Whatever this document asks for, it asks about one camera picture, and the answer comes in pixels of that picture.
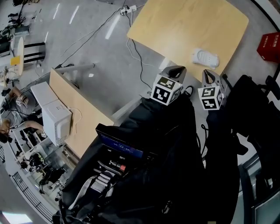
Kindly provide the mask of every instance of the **person's arm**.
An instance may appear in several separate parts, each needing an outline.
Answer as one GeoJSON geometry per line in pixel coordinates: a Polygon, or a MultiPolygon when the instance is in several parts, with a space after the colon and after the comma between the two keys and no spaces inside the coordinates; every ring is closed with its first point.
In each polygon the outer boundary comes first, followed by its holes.
{"type": "Polygon", "coordinates": [[[20,97],[21,96],[21,91],[16,88],[15,86],[12,88],[12,90],[9,92],[9,95],[11,97],[13,97],[14,95],[16,95],[17,97],[20,97]]]}
{"type": "Polygon", "coordinates": [[[26,121],[25,128],[29,128],[29,127],[34,128],[34,129],[39,129],[41,131],[44,130],[44,127],[35,121],[26,121]]]}

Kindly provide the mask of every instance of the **metal frame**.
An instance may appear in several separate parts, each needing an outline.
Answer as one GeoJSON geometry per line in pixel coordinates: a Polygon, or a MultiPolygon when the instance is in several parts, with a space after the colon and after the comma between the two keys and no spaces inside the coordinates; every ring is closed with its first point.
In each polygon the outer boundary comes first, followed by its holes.
{"type": "Polygon", "coordinates": [[[243,192],[244,224],[253,224],[255,223],[255,209],[252,209],[254,204],[254,194],[250,176],[242,164],[238,166],[238,169],[243,192]]]}
{"type": "Polygon", "coordinates": [[[23,179],[16,172],[13,176],[14,181],[16,182],[19,189],[23,192],[26,198],[30,201],[30,203],[34,206],[35,209],[41,213],[50,223],[53,223],[53,214],[36,198],[36,196],[32,193],[32,191],[27,187],[24,183],[23,179]]]}
{"type": "Polygon", "coordinates": [[[5,152],[4,152],[3,146],[0,146],[0,159],[1,159],[2,163],[5,162],[5,152]]]}

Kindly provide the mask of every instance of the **desk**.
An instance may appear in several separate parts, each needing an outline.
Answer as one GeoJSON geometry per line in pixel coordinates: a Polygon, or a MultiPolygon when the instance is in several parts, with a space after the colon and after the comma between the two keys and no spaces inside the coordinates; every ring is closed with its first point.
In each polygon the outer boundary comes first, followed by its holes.
{"type": "Polygon", "coordinates": [[[208,67],[192,63],[195,48],[220,58],[221,74],[235,52],[248,18],[226,0],[148,0],[127,36],[187,68],[201,81],[208,67]]]}
{"type": "Polygon", "coordinates": [[[17,65],[18,74],[22,75],[24,63],[37,61],[37,60],[43,61],[45,59],[45,54],[46,54],[46,45],[45,45],[44,42],[43,43],[25,45],[23,37],[21,37],[19,39],[18,46],[17,46],[17,56],[20,57],[20,63],[17,65]],[[25,48],[35,47],[35,46],[40,46],[38,53],[32,53],[32,54],[25,55],[25,48]],[[32,57],[32,56],[37,56],[37,55],[39,55],[40,57],[25,60],[25,57],[32,57]]]}
{"type": "Polygon", "coordinates": [[[68,81],[59,71],[51,69],[49,85],[55,92],[59,100],[67,107],[80,110],[82,119],[77,124],[77,134],[75,135],[75,123],[80,119],[77,110],[71,110],[71,132],[65,140],[66,144],[78,156],[82,157],[84,152],[96,138],[96,126],[99,123],[113,125],[108,117],[97,110],[70,81],[68,81]]]}

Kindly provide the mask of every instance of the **blue screen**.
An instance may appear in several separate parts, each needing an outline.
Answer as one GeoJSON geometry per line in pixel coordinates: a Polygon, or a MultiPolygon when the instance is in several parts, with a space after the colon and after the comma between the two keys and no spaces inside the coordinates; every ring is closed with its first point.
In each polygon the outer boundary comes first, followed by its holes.
{"type": "Polygon", "coordinates": [[[140,150],[137,150],[135,148],[132,148],[130,146],[127,146],[125,144],[122,144],[120,142],[117,142],[113,139],[110,139],[102,134],[99,135],[101,140],[102,140],[102,143],[112,149],[115,149],[117,151],[121,151],[121,152],[124,152],[126,154],[129,154],[129,155],[132,155],[134,157],[137,157],[137,158],[142,158],[143,156],[143,152],[140,151],[140,150]]]}

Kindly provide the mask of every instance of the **laptop screen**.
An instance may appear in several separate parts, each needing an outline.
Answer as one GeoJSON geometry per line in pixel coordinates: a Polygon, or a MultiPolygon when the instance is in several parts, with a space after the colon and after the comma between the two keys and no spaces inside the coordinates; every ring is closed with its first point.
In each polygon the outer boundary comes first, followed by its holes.
{"type": "Polygon", "coordinates": [[[105,146],[108,146],[109,148],[123,152],[125,154],[129,154],[129,155],[137,157],[137,158],[142,158],[142,156],[143,156],[143,151],[137,150],[126,144],[123,144],[123,143],[117,141],[117,139],[113,139],[108,136],[105,136],[104,134],[102,134],[100,132],[98,133],[98,135],[99,135],[102,143],[105,146]]]}

